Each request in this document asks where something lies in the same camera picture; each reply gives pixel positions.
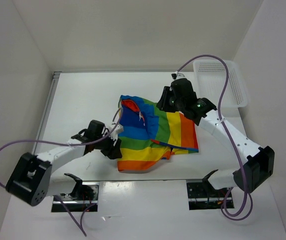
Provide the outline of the rainbow striped shorts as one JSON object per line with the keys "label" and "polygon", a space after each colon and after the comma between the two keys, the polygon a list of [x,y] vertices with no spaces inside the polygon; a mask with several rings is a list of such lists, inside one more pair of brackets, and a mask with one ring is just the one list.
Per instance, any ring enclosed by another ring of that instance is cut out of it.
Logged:
{"label": "rainbow striped shorts", "polygon": [[121,95],[119,106],[123,132],[118,135],[118,171],[143,172],[159,160],[199,151],[195,124],[182,113],[161,111],[155,102],[130,95]]}

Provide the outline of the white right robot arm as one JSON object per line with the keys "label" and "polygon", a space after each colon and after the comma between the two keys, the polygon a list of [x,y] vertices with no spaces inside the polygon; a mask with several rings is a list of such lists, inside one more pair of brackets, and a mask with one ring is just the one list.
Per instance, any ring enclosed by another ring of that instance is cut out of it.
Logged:
{"label": "white right robot arm", "polygon": [[209,99],[198,98],[186,78],[165,86],[156,106],[164,112],[182,113],[236,155],[238,169],[215,169],[202,179],[202,191],[206,196],[213,197],[220,189],[235,187],[250,194],[273,174],[274,150],[269,146],[261,147],[241,133]]}

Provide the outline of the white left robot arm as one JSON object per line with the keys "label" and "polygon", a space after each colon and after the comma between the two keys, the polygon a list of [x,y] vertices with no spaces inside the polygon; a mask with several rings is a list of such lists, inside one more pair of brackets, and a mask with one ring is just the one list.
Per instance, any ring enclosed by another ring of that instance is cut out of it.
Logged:
{"label": "white left robot arm", "polygon": [[93,150],[99,150],[110,160],[120,159],[123,126],[117,123],[106,126],[92,120],[88,127],[73,135],[63,146],[46,152],[24,153],[18,160],[5,190],[34,207],[47,196],[65,194],[72,200],[83,194],[83,180],[72,173],[64,173],[62,178],[53,173],[64,165],[79,159]]}

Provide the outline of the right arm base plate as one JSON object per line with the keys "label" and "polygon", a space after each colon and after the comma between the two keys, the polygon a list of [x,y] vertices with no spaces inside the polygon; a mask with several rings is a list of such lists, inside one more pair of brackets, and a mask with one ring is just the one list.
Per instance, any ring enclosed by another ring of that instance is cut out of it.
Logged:
{"label": "right arm base plate", "polygon": [[200,179],[186,181],[189,210],[220,209],[229,188],[206,190]]}

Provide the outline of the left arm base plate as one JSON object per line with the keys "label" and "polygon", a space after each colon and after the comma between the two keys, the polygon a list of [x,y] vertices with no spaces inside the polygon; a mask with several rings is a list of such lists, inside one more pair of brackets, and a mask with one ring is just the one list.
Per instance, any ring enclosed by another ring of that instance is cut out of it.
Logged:
{"label": "left arm base plate", "polygon": [[99,182],[84,182],[77,196],[61,193],[59,195],[67,209],[72,213],[97,212],[99,200]]}

